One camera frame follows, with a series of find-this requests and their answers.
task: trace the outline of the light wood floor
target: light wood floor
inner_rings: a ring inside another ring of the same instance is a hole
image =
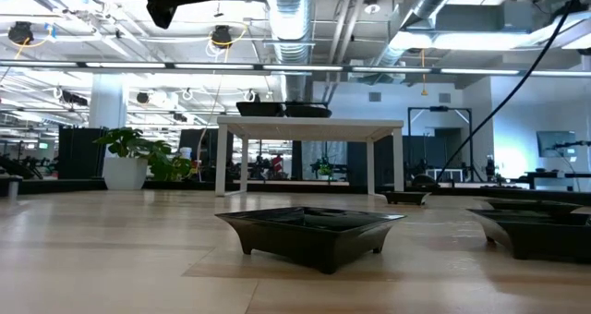
[[[332,276],[253,251],[217,212],[310,205],[408,215]],[[513,260],[467,198],[82,192],[0,201],[0,313],[591,313],[591,266]]]

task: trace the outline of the monitor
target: monitor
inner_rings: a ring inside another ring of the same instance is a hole
[[[555,148],[557,144],[576,142],[573,131],[538,131],[537,150],[539,157],[576,157],[576,148]]]

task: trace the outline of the white wall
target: white wall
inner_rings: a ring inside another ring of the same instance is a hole
[[[493,78],[492,99],[497,106],[519,78]],[[560,158],[539,158],[540,130],[573,130],[577,140],[590,140],[591,90],[588,79],[530,78],[494,119],[495,162],[502,175],[518,177],[538,167],[569,171]],[[589,172],[589,149],[577,148],[577,172]],[[580,180],[582,190],[590,183]]]
[[[450,107],[462,107],[462,92],[455,89],[453,84],[428,84],[428,96],[422,96],[422,84],[407,87],[401,84],[377,84],[369,86],[360,83],[342,82],[334,93],[329,108],[332,110],[332,118],[350,119],[390,119],[404,120],[404,133],[406,127],[407,108],[417,106],[438,106],[439,94],[443,92],[452,95],[452,103],[445,104]],[[318,98],[324,92],[324,83],[314,83],[315,96]],[[381,92],[381,102],[371,103],[368,94],[371,91]],[[422,135],[425,132],[433,134],[433,128],[462,127],[462,120],[455,113],[436,114],[425,112],[412,125],[413,135]]]
[[[462,92],[464,96],[464,107],[472,109],[473,129],[476,129],[487,115],[492,111],[491,78],[483,78],[470,85]],[[487,156],[494,154],[494,130],[493,122],[488,122],[473,137],[474,162],[478,172],[482,173],[483,167],[487,165]],[[464,126],[462,138],[467,139],[469,135],[468,126]],[[462,159],[469,164],[469,148],[462,150]]]

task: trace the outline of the white planter pot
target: white planter pot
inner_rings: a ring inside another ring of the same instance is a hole
[[[103,177],[110,190],[139,190],[144,186],[148,161],[139,158],[105,158]]]

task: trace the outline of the black metal frame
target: black metal frame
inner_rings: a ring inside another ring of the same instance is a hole
[[[431,107],[409,107],[408,108],[408,162],[411,163],[413,160],[413,150],[411,149],[411,129],[412,129],[412,118],[411,114],[414,110],[427,110],[429,112],[449,112],[449,111],[466,111],[468,113],[468,126],[469,126],[469,133],[472,133],[472,109],[465,108],[465,107],[447,107],[447,106],[431,106]],[[469,150],[470,150],[470,177],[472,181],[474,181],[474,141],[470,138],[469,141]]]

